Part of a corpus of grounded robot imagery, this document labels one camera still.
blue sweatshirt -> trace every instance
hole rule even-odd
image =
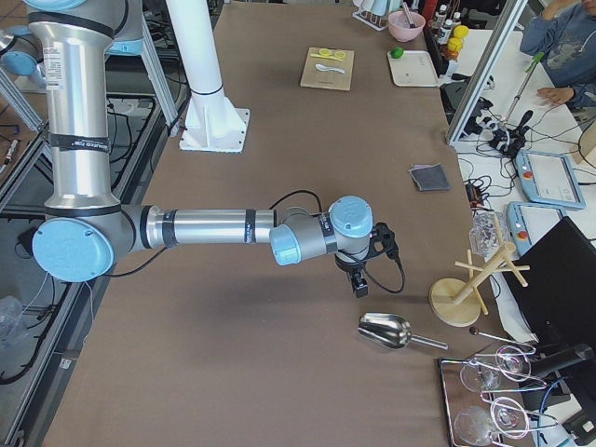
[[[581,4],[553,20],[533,19],[523,33],[520,50],[531,56],[544,51],[542,64],[552,84],[571,87],[576,93],[568,105],[596,107],[596,17]]]

wooden stand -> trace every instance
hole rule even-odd
[[[529,270],[530,267],[513,264],[511,255],[515,252],[515,245],[512,242],[503,241],[496,219],[495,228],[500,247],[483,267],[472,265],[470,250],[467,251],[467,264],[455,263],[457,266],[468,269],[468,282],[455,278],[443,278],[430,288],[428,300],[432,311],[441,321],[451,326],[465,327],[473,324],[480,316],[481,311],[484,315],[488,315],[488,309],[478,292],[478,286],[493,273],[512,272],[521,285],[527,287],[528,283],[520,271]],[[506,264],[507,268],[500,268],[501,264]],[[478,271],[478,275],[474,276],[474,271]]]

white tray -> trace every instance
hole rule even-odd
[[[426,51],[404,51],[399,59],[387,52],[393,83],[398,87],[437,87],[439,79]]]

person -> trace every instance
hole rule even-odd
[[[570,108],[596,107],[596,0],[553,0],[526,27],[520,51],[545,53],[555,87],[540,88],[538,96]]]

brown table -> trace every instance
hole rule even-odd
[[[396,45],[339,6],[225,6],[216,42],[227,96],[251,109],[241,155],[182,152],[171,140],[145,203],[162,208],[267,208],[298,188],[326,206],[345,195],[395,230],[407,272],[400,296],[352,296],[332,256],[279,267],[270,248],[203,245],[167,251],[114,279],[46,437],[47,446],[445,445],[436,358],[485,339],[441,323],[427,293],[465,278],[471,214],[435,88],[397,88]],[[300,88],[309,47],[354,49],[349,92]],[[406,44],[424,47],[422,37]],[[453,188],[419,193],[414,163],[441,163]],[[315,209],[311,197],[285,205]],[[149,253],[118,266],[129,270]],[[369,263],[398,287],[386,258]],[[498,328],[481,318],[486,332]],[[358,335],[359,316],[393,312],[448,352],[385,350]]]

